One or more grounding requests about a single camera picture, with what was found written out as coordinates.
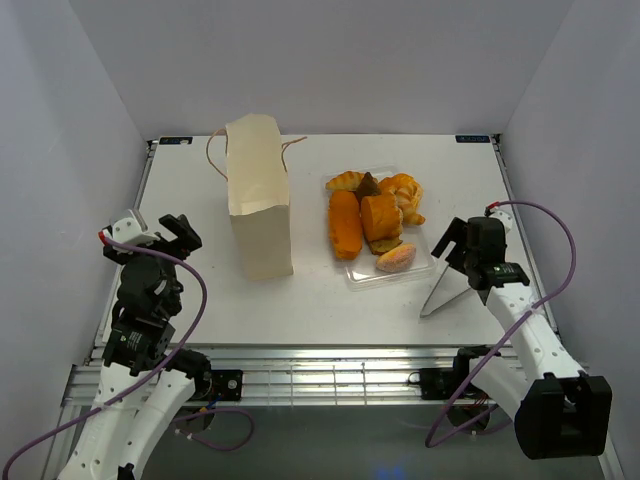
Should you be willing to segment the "ridged orange roll bread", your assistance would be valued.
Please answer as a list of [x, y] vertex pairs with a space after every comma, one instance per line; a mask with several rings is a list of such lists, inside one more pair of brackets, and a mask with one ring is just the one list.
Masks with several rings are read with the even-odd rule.
[[403, 233], [403, 212], [392, 193], [362, 198], [361, 221], [369, 242], [399, 237]]

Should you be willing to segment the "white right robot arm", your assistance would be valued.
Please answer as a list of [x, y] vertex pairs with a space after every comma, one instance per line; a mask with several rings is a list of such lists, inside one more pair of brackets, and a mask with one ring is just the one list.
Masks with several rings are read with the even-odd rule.
[[501, 356], [503, 341], [461, 349], [450, 399], [485, 393], [513, 421], [518, 444], [532, 460], [599, 456], [606, 445], [611, 387], [562, 346], [525, 270], [506, 259], [506, 233], [497, 216], [454, 218], [432, 251], [466, 277], [522, 368], [515, 372]]

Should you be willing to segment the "pink sugared bun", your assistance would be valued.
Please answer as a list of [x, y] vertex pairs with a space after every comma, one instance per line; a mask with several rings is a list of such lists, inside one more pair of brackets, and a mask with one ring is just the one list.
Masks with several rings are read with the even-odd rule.
[[386, 273], [397, 273], [407, 270], [416, 256], [416, 246], [412, 243], [401, 244], [381, 255], [376, 261], [376, 268]]

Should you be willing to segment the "long orange bread loaf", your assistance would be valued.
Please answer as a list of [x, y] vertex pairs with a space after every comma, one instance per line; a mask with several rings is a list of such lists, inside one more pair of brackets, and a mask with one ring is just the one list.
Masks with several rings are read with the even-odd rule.
[[328, 207], [328, 228], [334, 254], [341, 260], [354, 260], [363, 245], [360, 206], [351, 191], [332, 193]]

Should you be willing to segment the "dark brown bread piece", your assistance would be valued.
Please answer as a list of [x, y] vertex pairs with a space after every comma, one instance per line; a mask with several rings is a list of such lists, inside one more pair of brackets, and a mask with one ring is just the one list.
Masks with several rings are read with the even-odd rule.
[[377, 179], [370, 172], [366, 172], [355, 191], [356, 197], [362, 199], [367, 196], [377, 196], [380, 193]]

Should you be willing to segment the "white paper bag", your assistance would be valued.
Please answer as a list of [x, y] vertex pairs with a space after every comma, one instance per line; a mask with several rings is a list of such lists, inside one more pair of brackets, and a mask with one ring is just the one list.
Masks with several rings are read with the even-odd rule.
[[248, 114], [215, 131], [225, 137], [225, 170], [231, 228], [245, 275], [266, 280], [294, 273], [290, 189], [285, 142], [276, 120]]

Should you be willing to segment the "metal tongs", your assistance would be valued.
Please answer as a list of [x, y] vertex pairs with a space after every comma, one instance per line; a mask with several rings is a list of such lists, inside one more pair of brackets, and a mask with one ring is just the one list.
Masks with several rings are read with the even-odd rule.
[[427, 288], [427, 297], [420, 310], [419, 318], [431, 316], [440, 307], [446, 305], [470, 289], [467, 277], [450, 268], [444, 261], [437, 264], [436, 275]]

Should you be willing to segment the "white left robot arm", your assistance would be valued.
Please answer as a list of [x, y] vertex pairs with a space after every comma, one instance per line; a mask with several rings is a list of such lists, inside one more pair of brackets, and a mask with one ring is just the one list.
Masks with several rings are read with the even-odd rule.
[[140, 478], [183, 404], [211, 390], [207, 357], [169, 346], [184, 291], [176, 269], [202, 240], [185, 215], [166, 214], [159, 223], [173, 239], [151, 232], [137, 210], [99, 234], [104, 256], [122, 269], [92, 413], [61, 479]]

